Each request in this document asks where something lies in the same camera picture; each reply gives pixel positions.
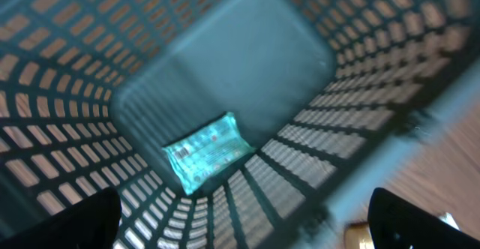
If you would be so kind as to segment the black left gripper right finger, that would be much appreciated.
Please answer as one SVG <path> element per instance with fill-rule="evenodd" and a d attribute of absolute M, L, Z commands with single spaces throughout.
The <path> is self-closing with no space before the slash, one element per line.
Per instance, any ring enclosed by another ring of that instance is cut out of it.
<path fill-rule="evenodd" d="M 479 249 L 479 240 L 382 187 L 373 191 L 367 222 L 376 249 Z"/>

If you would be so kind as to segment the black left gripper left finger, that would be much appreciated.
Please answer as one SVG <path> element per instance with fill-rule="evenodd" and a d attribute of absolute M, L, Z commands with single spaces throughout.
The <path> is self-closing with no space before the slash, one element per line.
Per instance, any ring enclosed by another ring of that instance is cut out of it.
<path fill-rule="evenodd" d="M 111 248 L 121 216 L 120 196 L 115 188 L 108 187 L 1 241 L 1 248 Z"/>

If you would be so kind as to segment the white tube gold cap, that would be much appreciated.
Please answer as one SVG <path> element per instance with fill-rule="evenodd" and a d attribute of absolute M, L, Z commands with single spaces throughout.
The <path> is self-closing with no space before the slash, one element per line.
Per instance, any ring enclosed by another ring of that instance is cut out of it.
<path fill-rule="evenodd" d="M 461 231 L 450 213 L 438 214 L 437 218 Z M 346 249 L 375 249 L 368 222 L 362 221 L 348 225 L 343 234 L 343 246 Z"/>

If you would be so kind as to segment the teal wet wipes pack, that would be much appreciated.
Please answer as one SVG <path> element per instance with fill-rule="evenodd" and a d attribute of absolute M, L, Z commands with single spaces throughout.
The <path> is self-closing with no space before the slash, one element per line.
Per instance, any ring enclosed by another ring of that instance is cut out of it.
<path fill-rule="evenodd" d="M 232 112 L 194 133 L 162 148 L 185 194 L 191 195 L 205 182 L 254 152 L 243 139 Z"/>

